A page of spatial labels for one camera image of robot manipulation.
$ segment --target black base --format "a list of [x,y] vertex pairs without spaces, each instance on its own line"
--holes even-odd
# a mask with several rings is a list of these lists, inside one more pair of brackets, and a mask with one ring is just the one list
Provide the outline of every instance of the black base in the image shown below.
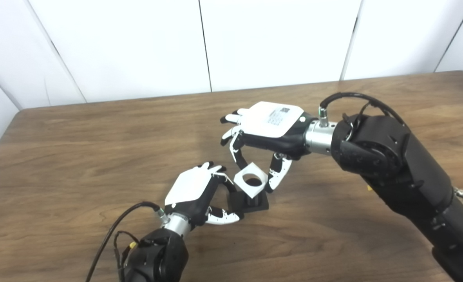
[[269,204],[265,191],[254,198],[250,198],[244,191],[238,191],[228,195],[228,207],[233,212],[247,213],[268,210]]

